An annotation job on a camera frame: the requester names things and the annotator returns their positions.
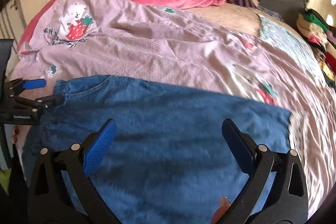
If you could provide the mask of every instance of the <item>light purple blanket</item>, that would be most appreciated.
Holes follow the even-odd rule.
[[[168,7],[57,0],[21,50],[29,53],[21,55],[12,78],[47,80],[45,88],[24,92],[29,98],[52,94],[57,79],[120,75],[292,110],[292,124],[300,126],[290,128],[290,143],[305,171],[310,215],[335,183],[335,92],[320,75],[307,73],[286,52],[255,36]]]

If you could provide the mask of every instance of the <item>blue fabric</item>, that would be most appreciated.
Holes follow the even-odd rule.
[[[221,134],[226,118],[257,144],[290,149],[291,113],[273,105],[117,76],[58,81],[55,92],[64,95],[64,105],[47,110],[27,136],[28,180],[41,148],[67,149],[112,118],[117,136],[90,178],[124,224],[210,223],[220,197],[237,197],[248,176]]]

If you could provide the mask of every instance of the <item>blue gripper pad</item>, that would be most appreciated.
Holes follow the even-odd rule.
[[[47,82],[45,81],[45,79],[35,79],[35,80],[27,80],[22,87],[26,90],[34,90],[44,88],[46,84]]]
[[[239,133],[240,130],[231,119],[224,120],[222,124],[222,135],[241,171],[252,176],[255,172],[254,156]]]
[[[83,170],[87,176],[98,170],[98,166],[114,140],[116,132],[117,128],[112,119],[108,119],[98,131],[97,139],[84,155]]]

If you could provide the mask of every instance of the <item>folded clothes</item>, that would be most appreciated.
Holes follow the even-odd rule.
[[[300,23],[299,20],[296,21],[296,27],[298,28],[299,32],[306,38],[308,38],[309,42],[312,43],[319,43],[321,44],[323,47],[325,47],[329,41],[327,39],[327,35],[323,32],[313,32],[313,31],[309,31],[304,29]]]
[[[330,53],[327,52],[326,54],[326,61],[329,64],[331,70],[336,73],[336,58],[334,56],[332,56]]]
[[[322,70],[322,72],[325,73],[325,75],[332,81],[334,82],[332,84],[332,87],[334,88],[335,87],[335,74],[332,72],[331,68],[329,68],[329,66],[327,65],[326,62],[320,62],[319,63],[319,66]]]
[[[323,19],[323,17],[317,11],[315,11],[313,9],[309,9],[309,10],[306,11],[306,14],[307,15],[311,15],[311,14],[314,15],[318,19],[318,21],[320,21],[323,24],[324,27],[326,27],[328,30],[330,29],[330,26],[326,23],[326,21]]]
[[[320,26],[324,32],[328,31],[328,28],[314,14],[304,14],[303,17],[306,21],[315,23]]]
[[[320,68],[322,69],[321,65],[326,61],[326,53],[322,51],[319,47],[315,47],[316,44],[311,45],[311,50],[313,51],[314,57],[317,60]]]
[[[329,30],[325,34],[327,35],[328,41],[336,48],[336,38],[334,34]]]
[[[312,36],[310,38],[308,38],[308,41],[311,42],[311,43],[315,43],[315,44],[318,44],[320,45],[320,41],[318,40],[318,38],[316,36]]]
[[[308,30],[308,31],[312,31],[312,32],[324,32],[324,30],[322,29],[322,27],[318,26],[317,24],[315,23],[312,23],[312,22],[308,22],[307,20],[305,20],[305,18],[303,17],[302,14],[299,14],[299,17],[298,17],[298,22],[299,22],[299,25]]]
[[[313,48],[317,48],[319,49],[321,52],[323,52],[323,54],[325,55],[327,53],[326,49],[321,45],[321,44],[316,44],[316,43],[312,43],[312,42],[309,42],[307,39],[305,40],[308,45],[310,46],[310,48],[314,51]]]
[[[336,87],[335,81],[330,80],[330,78],[328,78],[328,76],[324,73],[324,71],[322,71],[322,73],[323,73],[323,76],[324,76],[324,79],[327,85],[331,88],[335,88]]]
[[[334,58],[336,58],[336,48],[331,43],[327,44],[325,49],[329,54],[331,54]]]
[[[306,30],[305,28],[303,28],[303,27],[300,25],[298,19],[296,20],[296,27],[297,27],[297,29],[299,30],[299,32],[300,32],[304,37],[307,37],[308,39],[310,39],[310,38],[313,36],[313,34],[312,34],[311,31]]]

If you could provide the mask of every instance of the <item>green cloth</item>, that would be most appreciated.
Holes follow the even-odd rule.
[[[320,26],[324,32],[327,32],[328,31],[328,28],[326,26],[323,25],[323,23],[321,21],[319,21],[317,19],[316,16],[314,16],[313,14],[303,14],[303,17],[305,18],[305,20],[309,21],[309,22],[312,22],[312,23],[315,23],[316,25]]]
[[[11,176],[12,169],[0,170],[0,185],[8,195],[9,177]]]

